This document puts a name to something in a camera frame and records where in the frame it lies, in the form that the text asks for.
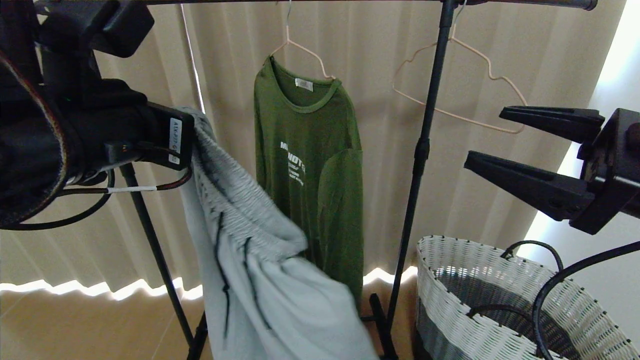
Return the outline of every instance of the woven basket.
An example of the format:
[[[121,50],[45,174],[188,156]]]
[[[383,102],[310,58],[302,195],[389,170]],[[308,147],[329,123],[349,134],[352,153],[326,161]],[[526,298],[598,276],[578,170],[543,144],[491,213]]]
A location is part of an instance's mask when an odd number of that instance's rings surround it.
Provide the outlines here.
[[[418,243],[417,328],[434,360],[539,359],[531,304],[555,273],[469,240],[429,236]],[[509,305],[482,311],[477,306]],[[543,305],[542,327],[558,359],[640,360],[639,352],[584,288],[568,279]]]

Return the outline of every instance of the black drawstring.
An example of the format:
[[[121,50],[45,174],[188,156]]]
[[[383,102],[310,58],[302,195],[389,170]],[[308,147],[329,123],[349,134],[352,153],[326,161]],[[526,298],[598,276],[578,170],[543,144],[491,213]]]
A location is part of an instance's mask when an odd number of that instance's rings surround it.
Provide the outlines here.
[[[264,322],[264,325],[267,327],[267,329],[271,330],[271,325],[269,324],[267,319],[264,317],[264,313],[262,312],[262,309],[260,308],[260,303],[258,303],[258,293],[257,293],[257,291],[255,291],[255,286],[253,285],[253,279],[251,278],[251,274],[249,274],[249,266],[247,265],[247,262],[246,262],[246,256],[247,256],[247,253],[249,251],[249,241],[250,240],[251,240],[251,237],[248,237],[246,239],[246,241],[244,242],[244,270],[246,272],[246,276],[249,278],[249,284],[251,284],[251,292],[253,293],[253,301],[255,302],[255,306],[258,308],[258,313],[260,314],[260,317],[262,318],[262,321]]]
[[[220,271],[220,275],[222,276],[222,281],[225,283],[225,285],[222,287],[222,292],[225,293],[225,296],[227,298],[227,313],[225,314],[225,336],[224,336],[224,340],[227,340],[227,331],[229,328],[229,283],[227,281],[227,276],[225,275],[225,272],[222,270],[222,265],[220,265],[220,259],[218,258],[218,249],[220,248],[220,231],[222,230],[222,216],[223,213],[220,212],[220,216],[218,217],[218,233],[216,234],[216,246],[214,249],[215,252],[215,256],[216,256],[216,263],[218,264],[218,270]]]

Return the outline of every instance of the long-sleeve green shirt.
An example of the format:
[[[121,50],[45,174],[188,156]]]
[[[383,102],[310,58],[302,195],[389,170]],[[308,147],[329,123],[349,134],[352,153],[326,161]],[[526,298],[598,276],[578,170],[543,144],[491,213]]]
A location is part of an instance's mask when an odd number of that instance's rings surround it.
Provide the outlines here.
[[[255,79],[257,179],[307,235],[306,257],[362,294],[362,148],[340,80],[292,74],[269,57]]]

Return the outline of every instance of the basket handle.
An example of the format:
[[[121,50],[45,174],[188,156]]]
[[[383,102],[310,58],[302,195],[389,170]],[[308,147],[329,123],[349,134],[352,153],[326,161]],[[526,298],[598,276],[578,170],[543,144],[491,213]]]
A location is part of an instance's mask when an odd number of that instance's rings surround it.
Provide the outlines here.
[[[490,311],[490,310],[505,310],[505,311],[509,311],[510,313],[520,315],[521,318],[526,320],[529,323],[529,325],[531,325],[532,329],[534,328],[533,319],[531,318],[530,314],[528,314],[523,309],[519,309],[515,306],[511,306],[507,304],[478,305],[478,306],[472,307],[467,313],[467,316],[470,318],[473,318],[476,314],[483,313],[485,311]],[[540,351],[540,347],[536,348],[535,356],[542,357],[542,351]]]
[[[503,259],[510,259],[513,257],[513,251],[519,247],[520,245],[524,245],[524,244],[534,244],[534,245],[538,245],[538,246],[542,246],[543,248],[551,251],[551,254],[554,256],[554,258],[556,259],[556,265],[558,266],[558,271],[562,271],[564,269],[564,265],[562,264],[562,259],[560,258],[560,255],[558,254],[558,252],[553,248],[553,246],[547,244],[547,243],[543,243],[542,241],[536,241],[536,240],[522,240],[522,241],[518,241],[516,243],[511,244],[503,253],[502,255],[500,255],[501,258]]]

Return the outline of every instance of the clothes rack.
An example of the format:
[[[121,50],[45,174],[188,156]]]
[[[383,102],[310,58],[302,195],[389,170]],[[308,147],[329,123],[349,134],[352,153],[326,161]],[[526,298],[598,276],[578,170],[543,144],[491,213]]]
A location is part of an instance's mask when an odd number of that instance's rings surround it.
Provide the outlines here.
[[[378,336],[380,337],[380,343],[384,351],[384,355],[381,359],[397,360],[398,356],[391,337],[391,328],[393,325],[394,315],[396,313],[396,306],[398,295],[400,292],[401,276],[404,270],[404,262],[406,260],[406,253],[409,247],[409,240],[411,230],[413,226],[413,218],[415,215],[415,208],[417,205],[418,193],[420,190],[420,182],[426,166],[426,161],[429,157],[429,133],[431,132],[431,124],[433,122],[433,115],[435,112],[436,100],[438,98],[438,90],[440,88],[440,78],[442,77],[442,69],[444,66],[445,54],[447,50],[447,43],[449,42],[449,32],[453,23],[454,10],[458,5],[464,4],[465,0],[417,0],[417,1],[440,1],[442,3],[442,10],[440,12],[440,25],[438,31],[438,42],[436,45],[435,57],[433,60],[433,66],[431,69],[431,81],[429,83],[429,90],[427,94],[426,107],[424,109],[424,117],[422,120],[422,129],[420,131],[420,137],[418,139],[415,152],[413,155],[413,171],[412,181],[409,190],[409,199],[407,201],[406,213],[404,216],[403,231],[400,239],[400,246],[398,251],[398,260],[396,266],[396,273],[394,275],[394,283],[389,299],[388,310],[385,314],[380,298],[377,294],[373,293],[369,297],[369,303],[372,309],[371,316],[365,316],[362,318],[365,322],[374,322],[378,330]],[[192,4],[192,3],[243,3],[243,2],[266,2],[266,0],[146,0],[147,5],[161,5],[161,4]],[[529,3],[529,4],[544,4],[552,6],[565,6],[572,8],[581,8],[585,10],[593,9],[597,0],[467,0],[467,5],[482,4],[487,2],[498,3]],[[128,186],[137,186],[138,182],[131,164],[127,164],[121,167],[122,175],[125,177]],[[140,193],[131,193],[131,197],[136,206],[136,211],[147,235],[147,240],[151,246],[152,252],[156,259],[158,268],[162,275],[164,284],[166,285],[169,298],[171,299],[173,308],[182,327],[182,331],[185,335],[186,341],[189,344],[188,360],[197,360],[200,358],[204,343],[207,337],[207,322],[205,314],[202,314],[200,323],[196,328],[195,335],[191,333],[188,321],[184,314],[184,310],[180,304],[180,300],[173,287],[172,278],[169,273],[166,261],[164,260],[163,252],[157,239],[156,232],[154,230],[153,223],[149,217],[145,201]]]

